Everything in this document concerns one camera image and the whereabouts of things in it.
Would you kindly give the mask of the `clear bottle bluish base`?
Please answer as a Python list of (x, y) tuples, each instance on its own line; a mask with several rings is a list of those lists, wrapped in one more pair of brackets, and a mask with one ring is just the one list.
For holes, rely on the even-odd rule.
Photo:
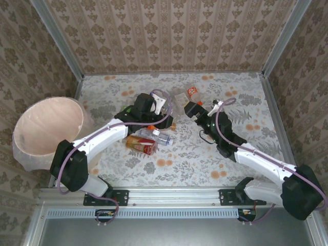
[(169, 135), (160, 132), (159, 130), (148, 130), (143, 128), (138, 131), (138, 135), (143, 138), (154, 140), (163, 146), (172, 146), (174, 142), (174, 139), (172, 139)]

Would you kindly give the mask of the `large clear bottle white label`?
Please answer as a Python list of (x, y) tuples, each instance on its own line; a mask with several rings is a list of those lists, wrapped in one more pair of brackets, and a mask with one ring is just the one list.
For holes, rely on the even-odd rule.
[(184, 108), (189, 102), (193, 102), (202, 106), (201, 96), (199, 92), (192, 94), (191, 97), (189, 97), (188, 94), (182, 92), (180, 94), (175, 95), (175, 99), (182, 114), (185, 114)]

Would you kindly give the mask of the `orange label bottle white cap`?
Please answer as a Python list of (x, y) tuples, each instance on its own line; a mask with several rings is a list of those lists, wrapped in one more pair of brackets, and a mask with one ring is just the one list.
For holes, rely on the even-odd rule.
[(195, 86), (187, 86), (187, 94), (191, 101), (195, 103), (201, 101), (200, 93)]

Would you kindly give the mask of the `red gold label bottle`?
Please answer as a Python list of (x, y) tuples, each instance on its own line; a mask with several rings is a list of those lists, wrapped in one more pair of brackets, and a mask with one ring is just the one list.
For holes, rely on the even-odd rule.
[(154, 154), (157, 148), (156, 141), (132, 135), (126, 138), (125, 145), (129, 149), (144, 153), (146, 155)]

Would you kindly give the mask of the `floral tablecloth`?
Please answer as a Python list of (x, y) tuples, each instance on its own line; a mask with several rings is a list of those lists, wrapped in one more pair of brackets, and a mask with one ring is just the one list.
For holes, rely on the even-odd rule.
[[(285, 142), (279, 140), (275, 116), (268, 105), (260, 73), (156, 73), (140, 75), (89, 75), (78, 90), (78, 100), (92, 116), (96, 128), (109, 122), (140, 93), (162, 89), (175, 96), (195, 86), (209, 110), (215, 99), (236, 98), (225, 107), (233, 131), (264, 153), (284, 160)], [(223, 158), (211, 139), (192, 119), (177, 110), (171, 146), (159, 145), (146, 155), (116, 142), (105, 149), (90, 173), (115, 187), (234, 186), (249, 176), (265, 177), (245, 165)]]

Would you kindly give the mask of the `grey metal panel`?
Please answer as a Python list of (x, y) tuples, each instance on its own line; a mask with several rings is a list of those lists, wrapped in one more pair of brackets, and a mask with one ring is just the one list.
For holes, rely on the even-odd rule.
[(328, 246), (321, 216), (306, 221), (274, 209), (256, 223), (234, 218), (50, 218), (38, 209), (23, 246)]

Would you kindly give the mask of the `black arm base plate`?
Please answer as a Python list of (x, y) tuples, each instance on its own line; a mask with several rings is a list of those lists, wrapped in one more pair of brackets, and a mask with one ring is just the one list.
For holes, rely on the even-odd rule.
[(264, 206), (266, 201), (252, 200), (244, 191), (236, 191), (235, 189), (220, 189), (219, 199), (221, 206)]
[[(103, 197), (109, 197), (115, 200), (119, 206), (127, 206), (129, 200), (129, 190), (113, 190), (103, 195)], [(115, 206), (115, 203), (108, 200), (96, 199), (88, 194), (85, 194), (83, 205), (104, 207), (104, 206)]]

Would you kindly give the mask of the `aluminium mounting rail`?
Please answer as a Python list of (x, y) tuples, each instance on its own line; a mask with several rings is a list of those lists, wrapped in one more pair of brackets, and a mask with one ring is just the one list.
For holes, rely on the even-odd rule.
[[(129, 191), (128, 208), (207, 208), (219, 207), (219, 190), (230, 187), (119, 187)], [(56, 188), (40, 190), (37, 204), (58, 208), (83, 205), (85, 193), (62, 195)]]

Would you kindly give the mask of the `aluminium frame post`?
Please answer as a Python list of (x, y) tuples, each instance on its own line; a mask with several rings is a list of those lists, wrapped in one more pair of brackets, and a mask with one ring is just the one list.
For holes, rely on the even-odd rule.
[(268, 77), (273, 71), (275, 65), (277, 64), (279, 58), (281, 57), (284, 49), (286, 48), (288, 42), (292, 38), (296, 28), (298, 27), (301, 19), (303, 18), (307, 8), (309, 7), (312, 0), (297, 0), (293, 11), (291, 12), (289, 19), (286, 21), (276, 44), (274, 45), (263, 69), (262, 75)]
[(77, 59), (73, 54), (73, 50), (69, 47), (63, 32), (60, 30), (59, 24), (54, 19), (51, 11), (46, 5), (45, 0), (30, 1), (59, 48), (62, 56), (65, 58), (75, 78), (78, 82), (81, 82), (84, 76), (82, 68), (78, 64)]

